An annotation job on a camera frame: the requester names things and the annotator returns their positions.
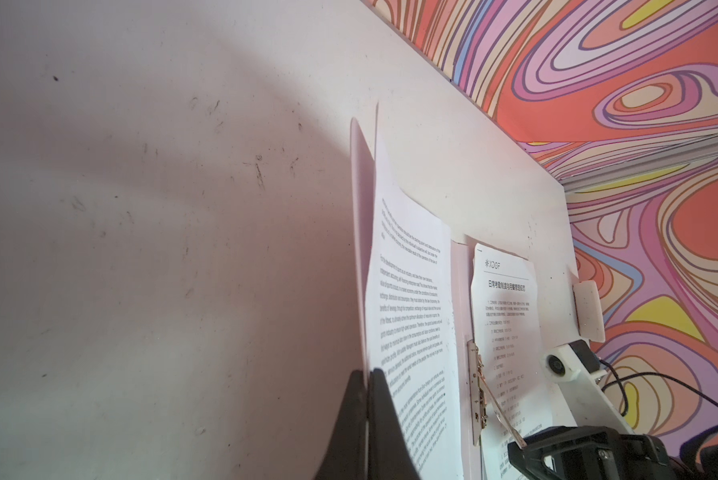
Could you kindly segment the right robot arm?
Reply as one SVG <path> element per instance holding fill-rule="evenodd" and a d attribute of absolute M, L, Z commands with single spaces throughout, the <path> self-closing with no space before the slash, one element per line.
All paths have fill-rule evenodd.
<path fill-rule="evenodd" d="M 667 374 L 674 382 L 718 408 L 699 389 Z M 718 425 L 684 442 L 680 455 L 667 453 L 658 438 L 626 435 L 609 427 L 552 427 L 507 447 L 510 464 L 528 479 L 718 479 Z"/>

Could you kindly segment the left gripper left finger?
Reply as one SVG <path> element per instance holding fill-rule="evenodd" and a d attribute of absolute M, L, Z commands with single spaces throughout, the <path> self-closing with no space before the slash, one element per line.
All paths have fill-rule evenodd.
<path fill-rule="evenodd" d="M 366 478 L 367 387 L 364 373 L 349 375 L 340 409 L 316 480 Z"/>

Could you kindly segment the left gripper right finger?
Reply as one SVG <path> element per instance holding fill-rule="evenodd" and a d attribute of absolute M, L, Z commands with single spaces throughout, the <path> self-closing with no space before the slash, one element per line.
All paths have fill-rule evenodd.
<path fill-rule="evenodd" d="M 370 373 L 368 393 L 368 470 L 372 480 L 418 480 L 407 449 L 385 373 Z"/>

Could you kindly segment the printed paper sheet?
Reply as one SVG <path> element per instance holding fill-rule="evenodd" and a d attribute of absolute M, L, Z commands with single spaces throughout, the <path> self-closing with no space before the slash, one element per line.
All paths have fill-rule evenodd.
<path fill-rule="evenodd" d="M 480 435 L 489 479 L 518 479 L 508 460 L 514 436 L 527 437 L 575 420 L 542 357 L 577 334 L 572 290 L 565 274 L 554 277 L 532 262 L 476 244 L 470 287 L 474 341 L 482 375 L 496 399 Z"/>
<path fill-rule="evenodd" d="M 451 229 L 398 185 L 375 135 L 373 240 L 365 294 L 368 360 L 386 377 L 423 479 L 461 479 Z"/>

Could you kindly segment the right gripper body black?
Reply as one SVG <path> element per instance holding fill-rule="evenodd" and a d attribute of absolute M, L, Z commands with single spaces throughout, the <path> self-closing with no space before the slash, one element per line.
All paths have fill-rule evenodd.
<path fill-rule="evenodd" d="M 663 443 L 609 427 L 551 427 L 507 447 L 510 464 L 528 479 L 674 479 Z"/>

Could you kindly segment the pink folder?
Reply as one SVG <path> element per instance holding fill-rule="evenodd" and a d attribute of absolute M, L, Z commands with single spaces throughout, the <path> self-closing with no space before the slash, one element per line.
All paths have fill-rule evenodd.
<path fill-rule="evenodd" d="M 373 201 L 375 196 L 375 140 L 368 142 L 358 122 L 350 125 L 350 161 L 352 170 L 354 248 L 356 258 L 363 362 L 368 384 L 374 370 L 368 360 L 368 340 L 365 325 L 365 294 L 373 240 Z M 460 400 L 461 442 L 464 476 L 461 479 L 478 479 L 482 475 L 480 445 L 475 446 L 472 436 L 470 389 L 466 343 L 473 337 L 467 293 L 469 252 L 464 244 L 451 238 L 452 298 L 454 308 L 456 347 L 458 360 L 458 387 Z"/>

